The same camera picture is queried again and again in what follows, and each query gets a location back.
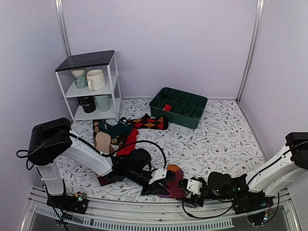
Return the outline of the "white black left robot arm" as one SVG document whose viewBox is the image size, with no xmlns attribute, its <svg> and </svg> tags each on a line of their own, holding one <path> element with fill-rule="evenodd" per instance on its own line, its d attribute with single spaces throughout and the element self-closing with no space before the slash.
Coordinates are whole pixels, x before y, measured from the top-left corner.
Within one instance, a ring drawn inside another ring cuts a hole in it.
<svg viewBox="0 0 308 231">
<path fill-rule="evenodd" d="M 169 195 L 167 183 L 176 178 L 172 170 L 152 167 L 147 150 L 133 149 L 119 156 L 115 152 L 104 153 L 79 137 L 67 118 L 59 118 L 33 127 L 26 158 L 38 168 L 49 194 L 61 209 L 72 203 L 64 193 L 65 183 L 55 162 L 61 155 L 91 169 L 103 185 L 129 179 L 142 186 L 142 195 Z"/>
</svg>

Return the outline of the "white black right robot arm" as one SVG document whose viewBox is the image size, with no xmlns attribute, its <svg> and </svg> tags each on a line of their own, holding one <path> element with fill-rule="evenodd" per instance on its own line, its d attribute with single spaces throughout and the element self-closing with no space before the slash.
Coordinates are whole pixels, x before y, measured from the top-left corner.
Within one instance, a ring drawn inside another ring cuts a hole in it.
<svg viewBox="0 0 308 231">
<path fill-rule="evenodd" d="M 291 132 L 286 144 L 258 170 L 232 177 L 211 172 L 202 177 L 181 179 L 179 188 L 189 198 L 187 203 L 203 206 L 204 200 L 231 200 L 233 206 L 243 205 L 259 210 L 271 205 L 271 199 L 308 169 L 308 134 Z"/>
</svg>

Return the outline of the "dark maroon striped sock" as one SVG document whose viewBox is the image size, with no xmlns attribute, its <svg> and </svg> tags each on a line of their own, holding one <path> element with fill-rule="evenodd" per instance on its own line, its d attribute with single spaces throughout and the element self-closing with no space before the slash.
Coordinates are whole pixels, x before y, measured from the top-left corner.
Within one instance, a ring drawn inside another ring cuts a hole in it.
<svg viewBox="0 0 308 231">
<path fill-rule="evenodd" d="M 100 185 L 101 187 L 102 187 L 102 186 L 109 185 L 109 184 L 112 184 L 112 183 L 115 182 L 115 181 L 113 181 L 113 180 L 105 179 L 104 177 L 101 177 L 101 176 L 98 176 L 98 175 L 97 175 L 97 180 L 98 180 L 99 185 Z"/>
</svg>

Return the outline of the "beige brown argyle sock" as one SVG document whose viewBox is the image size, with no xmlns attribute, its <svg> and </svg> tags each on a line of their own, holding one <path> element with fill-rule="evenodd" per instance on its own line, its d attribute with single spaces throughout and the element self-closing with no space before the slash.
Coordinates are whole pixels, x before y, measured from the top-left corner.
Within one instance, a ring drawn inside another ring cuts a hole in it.
<svg viewBox="0 0 308 231">
<path fill-rule="evenodd" d="M 127 141 L 128 134 L 119 133 L 115 138 L 112 138 L 111 135 L 100 131 L 99 122 L 104 120 L 93 120 L 93 142 L 94 147 L 103 153 L 110 154 L 114 151 L 112 145 L 121 146 L 124 145 Z"/>
</svg>

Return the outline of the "dark teal sock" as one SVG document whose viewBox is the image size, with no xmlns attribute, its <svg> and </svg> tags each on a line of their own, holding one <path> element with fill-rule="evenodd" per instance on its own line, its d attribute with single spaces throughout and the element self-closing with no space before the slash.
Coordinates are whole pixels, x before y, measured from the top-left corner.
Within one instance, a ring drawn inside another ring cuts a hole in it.
<svg viewBox="0 0 308 231">
<path fill-rule="evenodd" d="M 121 118 L 116 125 L 110 125 L 104 121 L 98 124 L 99 131 L 109 134 L 114 139 L 119 134 L 129 135 L 134 126 L 125 118 Z"/>
</svg>

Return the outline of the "black red argyle sock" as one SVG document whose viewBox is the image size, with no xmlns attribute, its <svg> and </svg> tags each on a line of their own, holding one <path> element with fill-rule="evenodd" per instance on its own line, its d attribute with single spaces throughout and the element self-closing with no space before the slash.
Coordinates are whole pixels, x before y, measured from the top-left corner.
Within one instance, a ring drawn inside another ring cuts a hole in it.
<svg viewBox="0 0 308 231">
<path fill-rule="evenodd" d="M 166 130 L 169 127 L 168 119 L 165 116 L 151 118 L 148 114 L 145 114 L 141 118 L 130 119 L 128 122 L 131 123 L 135 129 Z"/>
</svg>

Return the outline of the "red rolled sock in bin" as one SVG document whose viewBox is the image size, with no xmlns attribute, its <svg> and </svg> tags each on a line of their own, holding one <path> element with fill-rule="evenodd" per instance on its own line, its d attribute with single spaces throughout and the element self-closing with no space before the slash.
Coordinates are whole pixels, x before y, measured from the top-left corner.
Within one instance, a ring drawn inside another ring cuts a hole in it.
<svg viewBox="0 0 308 231">
<path fill-rule="evenodd" d="M 163 110 L 166 111 L 166 112 L 169 112 L 171 109 L 172 109 L 172 106 L 169 105 L 169 104 L 165 104 L 164 107 L 163 107 Z"/>
</svg>

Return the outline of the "green divided organizer bin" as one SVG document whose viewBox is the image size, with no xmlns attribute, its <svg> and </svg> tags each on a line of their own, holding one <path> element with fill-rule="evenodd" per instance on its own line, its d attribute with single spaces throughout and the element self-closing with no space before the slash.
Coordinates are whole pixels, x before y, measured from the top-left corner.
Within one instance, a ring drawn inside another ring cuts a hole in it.
<svg viewBox="0 0 308 231">
<path fill-rule="evenodd" d="M 153 117 L 165 116 L 170 123 L 196 129 L 207 102 L 205 96 L 164 87 L 151 100 L 149 107 Z M 165 104 L 172 106 L 169 112 L 163 110 Z"/>
</svg>

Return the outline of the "mint green mug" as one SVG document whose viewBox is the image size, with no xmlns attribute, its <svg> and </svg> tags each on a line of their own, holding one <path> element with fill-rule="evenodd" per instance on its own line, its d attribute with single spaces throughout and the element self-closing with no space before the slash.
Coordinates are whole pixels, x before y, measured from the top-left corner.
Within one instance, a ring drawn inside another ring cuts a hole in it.
<svg viewBox="0 0 308 231">
<path fill-rule="evenodd" d="M 110 109 L 108 95 L 95 96 L 95 100 L 101 112 L 107 112 Z"/>
</svg>

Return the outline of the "black mug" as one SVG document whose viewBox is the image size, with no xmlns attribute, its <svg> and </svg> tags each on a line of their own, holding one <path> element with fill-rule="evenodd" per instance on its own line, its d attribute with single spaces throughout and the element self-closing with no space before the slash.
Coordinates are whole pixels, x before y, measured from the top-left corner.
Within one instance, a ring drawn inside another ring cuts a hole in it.
<svg viewBox="0 0 308 231">
<path fill-rule="evenodd" d="M 92 113 L 96 110 L 96 104 L 93 96 L 82 96 L 78 97 L 77 100 L 85 113 Z"/>
</svg>

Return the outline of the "cream white mug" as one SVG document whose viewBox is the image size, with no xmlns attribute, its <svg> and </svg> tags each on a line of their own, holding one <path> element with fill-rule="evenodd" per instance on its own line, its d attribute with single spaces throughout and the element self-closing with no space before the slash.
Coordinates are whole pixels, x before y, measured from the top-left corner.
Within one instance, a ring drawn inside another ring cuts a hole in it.
<svg viewBox="0 0 308 231">
<path fill-rule="evenodd" d="M 100 90 L 106 86 L 104 74 L 101 69 L 90 70 L 86 76 L 90 91 Z"/>
</svg>

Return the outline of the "white shelf with black top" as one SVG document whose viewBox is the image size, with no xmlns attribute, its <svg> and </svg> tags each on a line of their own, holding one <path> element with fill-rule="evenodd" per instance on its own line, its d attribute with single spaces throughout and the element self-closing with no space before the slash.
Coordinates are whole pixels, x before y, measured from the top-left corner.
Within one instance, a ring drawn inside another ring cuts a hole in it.
<svg viewBox="0 0 308 231">
<path fill-rule="evenodd" d="M 69 56 L 55 74 L 73 122 L 119 119 L 122 95 L 114 50 Z"/>
</svg>

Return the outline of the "teal patterned mug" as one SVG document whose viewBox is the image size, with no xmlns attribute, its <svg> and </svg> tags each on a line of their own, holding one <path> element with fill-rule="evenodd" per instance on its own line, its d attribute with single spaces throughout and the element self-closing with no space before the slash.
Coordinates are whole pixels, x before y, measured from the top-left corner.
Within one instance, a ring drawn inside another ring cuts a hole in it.
<svg viewBox="0 0 308 231">
<path fill-rule="evenodd" d="M 88 86 L 86 69 L 75 69 L 71 71 L 73 82 L 77 89 L 83 89 Z"/>
</svg>

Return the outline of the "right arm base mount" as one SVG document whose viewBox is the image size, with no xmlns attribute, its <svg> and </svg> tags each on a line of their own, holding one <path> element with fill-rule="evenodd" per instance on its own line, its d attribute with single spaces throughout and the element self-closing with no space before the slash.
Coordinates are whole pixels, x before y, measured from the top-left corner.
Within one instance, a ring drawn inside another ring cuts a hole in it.
<svg viewBox="0 0 308 231">
<path fill-rule="evenodd" d="M 279 206 L 279 193 L 274 197 L 266 197 L 263 192 L 250 192 L 235 198 L 232 202 L 235 214 L 245 213 L 248 222 L 255 227 L 263 226 L 272 221 Z"/>
</svg>

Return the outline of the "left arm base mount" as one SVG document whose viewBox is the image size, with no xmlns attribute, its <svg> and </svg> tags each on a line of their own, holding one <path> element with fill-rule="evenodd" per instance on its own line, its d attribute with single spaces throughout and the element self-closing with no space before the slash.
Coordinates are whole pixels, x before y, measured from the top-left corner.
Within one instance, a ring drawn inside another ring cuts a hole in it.
<svg viewBox="0 0 308 231">
<path fill-rule="evenodd" d="M 57 208 L 62 211 L 69 211 L 78 214 L 86 214 L 89 200 L 82 199 L 81 201 L 75 197 L 66 194 L 51 196 L 47 194 L 48 200 L 47 205 L 50 207 Z"/>
</svg>

